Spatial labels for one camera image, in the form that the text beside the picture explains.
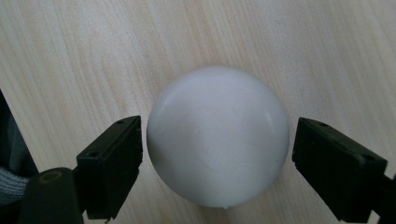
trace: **wood grain surface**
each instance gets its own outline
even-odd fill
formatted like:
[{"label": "wood grain surface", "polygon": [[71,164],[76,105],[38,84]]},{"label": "wood grain surface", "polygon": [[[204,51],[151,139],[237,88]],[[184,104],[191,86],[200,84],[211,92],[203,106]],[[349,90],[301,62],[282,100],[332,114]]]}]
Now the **wood grain surface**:
[{"label": "wood grain surface", "polygon": [[[115,120],[141,115],[146,130],[169,83],[213,64],[247,71],[279,96],[290,116],[290,152],[298,118],[318,119],[388,159],[387,175],[396,173],[394,0],[0,4],[0,88],[40,171],[75,167],[77,154]],[[291,153],[271,188],[224,210],[177,196],[144,150],[141,174],[111,223],[338,223]]]}]

